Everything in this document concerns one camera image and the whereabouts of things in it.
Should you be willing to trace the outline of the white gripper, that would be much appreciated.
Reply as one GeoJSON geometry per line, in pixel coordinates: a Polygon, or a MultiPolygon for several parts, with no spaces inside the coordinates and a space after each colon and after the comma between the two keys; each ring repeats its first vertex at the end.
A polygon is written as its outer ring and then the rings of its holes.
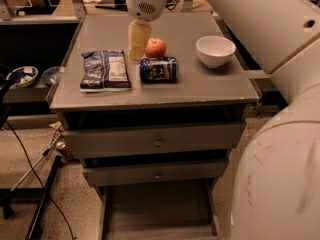
{"type": "Polygon", "coordinates": [[[137,18],[128,29],[130,60],[142,59],[152,32],[149,22],[161,16],[166,3],[167,0],[126,0],[129,14],[137,18]]]}

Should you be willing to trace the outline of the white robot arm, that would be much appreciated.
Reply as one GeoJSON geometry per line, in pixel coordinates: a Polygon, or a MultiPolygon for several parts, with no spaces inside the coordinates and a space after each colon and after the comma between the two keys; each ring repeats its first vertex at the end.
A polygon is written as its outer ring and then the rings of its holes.
{"type": "Polygon", "coordinates": [[[320,240],[320,10],[308,0],[207,0],[288,105],[251,139],[230,240],[320,240]]]}

